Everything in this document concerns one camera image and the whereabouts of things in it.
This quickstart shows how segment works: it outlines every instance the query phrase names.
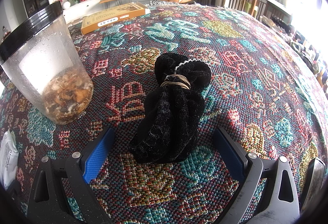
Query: dried food in jar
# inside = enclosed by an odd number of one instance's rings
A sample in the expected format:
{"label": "dried food in jar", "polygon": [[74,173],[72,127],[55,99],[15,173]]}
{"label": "dried food in jar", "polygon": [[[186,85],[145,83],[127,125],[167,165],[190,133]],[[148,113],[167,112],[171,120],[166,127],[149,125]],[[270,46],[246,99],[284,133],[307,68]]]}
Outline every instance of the dried food in jar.
{"label": "dried food in jar", "polygon": [[77,119],[93,94],[93,84],[86,72],[71,67],[56,75],[45,87],[42,99],[46,115],[58,124]]}

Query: colorful woven blanket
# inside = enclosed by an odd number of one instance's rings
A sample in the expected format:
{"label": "colorful woven blanket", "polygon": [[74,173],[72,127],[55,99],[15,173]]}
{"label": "colorful woven blanket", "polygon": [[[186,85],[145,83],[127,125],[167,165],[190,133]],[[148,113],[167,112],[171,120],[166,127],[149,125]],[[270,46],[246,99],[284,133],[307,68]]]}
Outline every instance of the colorful woven blanket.
{"label": "colorful woven blanket", "polygon": [[[87,35],[70,27],[76,50],[94,84],[77,121],[56,126],[2,76],[0,132],[14,132],[21,206],[44,155],[65,158],[97,137],[104,126],[115,143],[91,188],[114,223],[212,223],[238,187],[212,145],[223,127],[261,158],[287,157],[302,192],[312,158],[328,164],[328,101],[300,57],[264,25],[235,10],[199,5],[150,6],[151,13]],[[197,147],[180,163],[137,164],[128,147],[144,117],[144,99],[157,88],[156,58],[174,52],[211,66]],[[64,182],[76,217],[83,219]],[[263,189],[255,193],[245,219]]]}

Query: black lid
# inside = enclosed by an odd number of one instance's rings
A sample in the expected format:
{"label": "black lid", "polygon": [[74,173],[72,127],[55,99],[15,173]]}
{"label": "black lid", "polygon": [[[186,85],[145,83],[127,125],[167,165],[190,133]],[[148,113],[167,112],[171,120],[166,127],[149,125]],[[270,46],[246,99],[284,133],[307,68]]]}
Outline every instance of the black lid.
{"label": "black lid", "polygon": [[26,41],[32,38],[42,28],[53,22],[63,13],[60,1],[48,5],[25,22],[21,23],[0,44],[0,64],[3,64]]}

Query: white plant pot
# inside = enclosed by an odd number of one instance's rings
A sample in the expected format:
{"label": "white plant pot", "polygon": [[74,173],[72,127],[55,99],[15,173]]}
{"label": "white plant pot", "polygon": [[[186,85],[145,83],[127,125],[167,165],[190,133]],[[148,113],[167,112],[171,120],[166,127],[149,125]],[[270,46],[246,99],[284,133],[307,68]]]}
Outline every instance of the white plant pot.
{"label": "white plant pot", "polygon": [[63,5],[62,5],[64,10],[68,9],[70,6],[71,6],[71,3],[69,1],[64,2]]}

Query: tan elastic band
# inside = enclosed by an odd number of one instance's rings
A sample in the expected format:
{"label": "tan elastic band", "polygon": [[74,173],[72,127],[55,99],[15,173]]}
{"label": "tan elastic band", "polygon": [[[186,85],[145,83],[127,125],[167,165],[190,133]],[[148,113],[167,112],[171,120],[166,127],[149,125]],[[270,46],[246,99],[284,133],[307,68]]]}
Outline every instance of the tan elastic band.
{"label": "tan elastic band", "polygon": [[171,74],[171,75],[168,75],[168,76],[174,76],[174,77],[178,77],[181,81],[183,81],[184,83],[180,83],[180,82],[171,82],[169,80],[165,80],[162,84],[161,84],[161,87],[164,87],[166,85],[178,85],[178,86],[181,86],[182,88],[184,89],[190,89],[190,82],[188,81],[188,79],[183,76],[183,75],[180,75],[180,74]]}

